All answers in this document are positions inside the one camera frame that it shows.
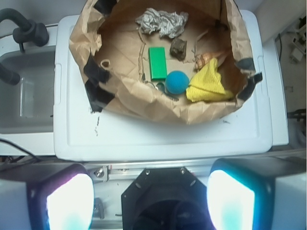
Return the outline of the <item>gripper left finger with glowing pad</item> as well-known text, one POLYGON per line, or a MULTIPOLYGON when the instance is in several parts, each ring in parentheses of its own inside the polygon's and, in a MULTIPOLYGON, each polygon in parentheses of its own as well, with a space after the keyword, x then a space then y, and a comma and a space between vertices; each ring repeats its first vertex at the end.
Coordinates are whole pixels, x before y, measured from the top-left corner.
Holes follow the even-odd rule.
POLYGON ((94 184, 79 163, 13 163, 0 166, 2 230, 87 230, 94 184))

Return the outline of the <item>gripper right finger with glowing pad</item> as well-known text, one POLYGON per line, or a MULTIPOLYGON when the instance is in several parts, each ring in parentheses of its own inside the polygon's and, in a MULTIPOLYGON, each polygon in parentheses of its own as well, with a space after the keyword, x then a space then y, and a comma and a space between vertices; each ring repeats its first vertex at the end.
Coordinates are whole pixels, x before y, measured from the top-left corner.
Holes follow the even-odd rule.
POLYGON ((220 158, 212 165, 206 197, 217 230, 305 230, 306 159, 220 158))

